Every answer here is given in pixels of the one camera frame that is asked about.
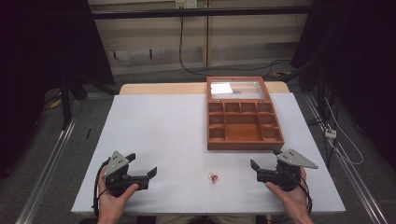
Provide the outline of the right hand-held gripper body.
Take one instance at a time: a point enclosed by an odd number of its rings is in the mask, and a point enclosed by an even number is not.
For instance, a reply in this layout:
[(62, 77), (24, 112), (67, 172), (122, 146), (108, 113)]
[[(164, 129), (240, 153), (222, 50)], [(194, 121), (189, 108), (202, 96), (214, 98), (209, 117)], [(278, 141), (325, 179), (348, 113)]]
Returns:
[(318, 169), (318, 166), (294, 149), (282, 151), (276, 156), (275, 170), (260, 169), (256, 172), (258, 182), (271, 182), (285, 191), (294, 190), (301, 180), (301, 168)]

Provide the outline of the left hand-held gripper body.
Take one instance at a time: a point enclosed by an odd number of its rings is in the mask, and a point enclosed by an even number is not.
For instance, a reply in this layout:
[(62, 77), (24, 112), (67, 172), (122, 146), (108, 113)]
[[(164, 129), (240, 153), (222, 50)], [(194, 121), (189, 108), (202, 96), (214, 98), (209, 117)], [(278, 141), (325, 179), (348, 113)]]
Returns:
[(128, 175), (129, 162), (126, 156), (118, 151), (114, 151), (109, 158), (106, 170), (105, 181), (111, 195), (120, 197), (132, 184), (137, 184), (139, 190), (149, 188), (149, 179), (147, 175), (131, 176)]

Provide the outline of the person's right hand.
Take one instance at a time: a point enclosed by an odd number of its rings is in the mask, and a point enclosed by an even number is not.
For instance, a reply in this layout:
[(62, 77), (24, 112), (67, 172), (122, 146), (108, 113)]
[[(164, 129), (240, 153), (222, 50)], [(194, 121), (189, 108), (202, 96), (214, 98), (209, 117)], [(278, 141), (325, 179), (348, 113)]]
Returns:
[(266, 182), (265, 187), (282, 202), (291, 221), (293, 217), (310, 216), (307, 208), (307, 196), (300, 187), (292, 191), (284, 191), (271, 182)]

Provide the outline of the person's left hand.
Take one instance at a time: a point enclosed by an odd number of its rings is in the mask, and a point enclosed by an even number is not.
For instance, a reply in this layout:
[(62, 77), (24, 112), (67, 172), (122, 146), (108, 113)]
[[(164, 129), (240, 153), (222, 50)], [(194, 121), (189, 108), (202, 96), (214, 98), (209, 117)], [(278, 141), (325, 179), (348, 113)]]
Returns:
[(99, 197), (99, 217), (115, 217), (121, 218), (124, 212), (124, 208), (128, 200), (138, 190), (137, 184), (132, 184), (120, 197), (111, 195), (106, 189), (106, 181), (104, 178), (105, 169), (101, 170), (98, 180), (98, 189), (101, 193)]

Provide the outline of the wooden compartment box with glass lid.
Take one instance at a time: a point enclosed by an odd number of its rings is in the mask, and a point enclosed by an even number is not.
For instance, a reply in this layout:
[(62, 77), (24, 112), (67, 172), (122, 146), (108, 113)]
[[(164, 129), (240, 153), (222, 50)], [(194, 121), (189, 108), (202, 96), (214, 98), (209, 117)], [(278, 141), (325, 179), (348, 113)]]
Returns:
[(284, 145), (261, 77), (208, 77), (206, 127), (209, 150), (274, 150)]

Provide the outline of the black metal stand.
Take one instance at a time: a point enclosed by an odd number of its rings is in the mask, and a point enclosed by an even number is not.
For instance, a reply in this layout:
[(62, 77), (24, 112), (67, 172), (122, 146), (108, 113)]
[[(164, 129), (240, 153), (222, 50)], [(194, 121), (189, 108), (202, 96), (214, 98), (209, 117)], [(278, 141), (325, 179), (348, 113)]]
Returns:
[(298, 79), (300, 90), (304, 93), (305, 100), (313, 110), (314, 118), (307, 122), (308, 126), (317, 126), (322, 131), (322, 141), (324, 145), (324, 161), (327, 168), (330, 167), (333, 148), (329, 148), (332, 140), (325, 136), (327, 131), (332, 129), (329, 123), (331, 119), (332, 107), (326, 97), (326, 77), (318, 59), (311, 59), (285, 75), (282, 81), (288, 83), (293, 79)]
[(109, 88), (106, 84), (101, 84), (93, 78), (83, 76), (80, 74), (63, 75), (60, 81), (61, 102), (63, 107), (64, 122), (62, 129), (65, 130), (72, 121), (72, 112), (70, 105), (69, 93), (79, 100), (84, 100), (88, 93), (85, 91), (83, 85), (90, 84), (96, 89), (103, 91), (109, 95), (118, 95), (120, 92)]

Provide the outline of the black curtain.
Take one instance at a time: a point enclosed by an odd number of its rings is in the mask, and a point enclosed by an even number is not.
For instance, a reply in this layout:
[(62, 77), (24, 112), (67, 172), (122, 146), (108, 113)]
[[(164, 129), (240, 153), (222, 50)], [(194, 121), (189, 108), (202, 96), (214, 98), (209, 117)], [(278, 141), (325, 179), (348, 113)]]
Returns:
[(380, 155), (396, 169), (396, 0), (312, 0), (291, 65), (324, 74)]
[(26, 148), (59, 89), (115, 83), (88, 0), (0, 0), (0, 178)]

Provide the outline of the black horizontal bar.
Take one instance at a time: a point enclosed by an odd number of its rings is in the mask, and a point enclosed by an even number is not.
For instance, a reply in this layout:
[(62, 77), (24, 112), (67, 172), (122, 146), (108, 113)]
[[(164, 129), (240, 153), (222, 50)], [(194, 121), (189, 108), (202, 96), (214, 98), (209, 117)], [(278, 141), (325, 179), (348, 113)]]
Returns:
[(297, 6), (93, 11), (92, 18), (95, 20), (114, 20), (211, 16), (289, 15), (306, 14), (313, 9), (314, 8), (311, 6)]

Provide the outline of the metal floor rail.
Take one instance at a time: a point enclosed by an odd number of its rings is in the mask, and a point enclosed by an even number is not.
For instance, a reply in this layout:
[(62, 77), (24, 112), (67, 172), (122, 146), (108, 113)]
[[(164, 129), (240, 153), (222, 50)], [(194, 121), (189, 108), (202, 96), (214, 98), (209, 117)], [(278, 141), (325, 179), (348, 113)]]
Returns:
[[(299, 104), (306, 122), (315, 117), (304, 94)], [(334, 153), (328, 171), (346, 208), (335, 220), (356, 224), (396, 223), (396, 215), (392, 213), (396, 196), (390, 193), (396, 187), (393, 167), (378, 154), (374, 143), (360, 132), (360, 127), (339, 102), (332, 104), (329, 123), (336, 130), (336, 138), (331, 139), (329, 146)], [(324, 160), (322, 131), (317, 126), (308, 128)]]
[(36, 181), (26, 203), (24, 204), (15, 224), (32, 224), (37, 209), (50, 185), (50, 180), (52, 179), (55, 169), (64, 153), (70, 136), (75, 129), (78, 116), (84, 104), (85, 100), (76, 100), (73, 103), (71, 110), (72, 118), (66, 127), (61, 131), (56, 145), (54, 146), (48, 161), (45, 163), (45, 166), (40, 173), (40, 176)]

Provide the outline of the white wall socket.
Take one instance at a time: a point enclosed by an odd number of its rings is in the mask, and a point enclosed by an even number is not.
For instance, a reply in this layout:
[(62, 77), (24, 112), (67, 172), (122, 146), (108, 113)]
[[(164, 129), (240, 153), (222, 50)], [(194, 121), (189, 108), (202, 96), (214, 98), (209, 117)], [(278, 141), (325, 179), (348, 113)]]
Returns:
[(178, 8), (178, 9), (182, 9), (182, 8), (196, 9), (196, 8), (198, 8), (197, 0), (175, 0), (175, 3), (176, 3), (176, 8)]

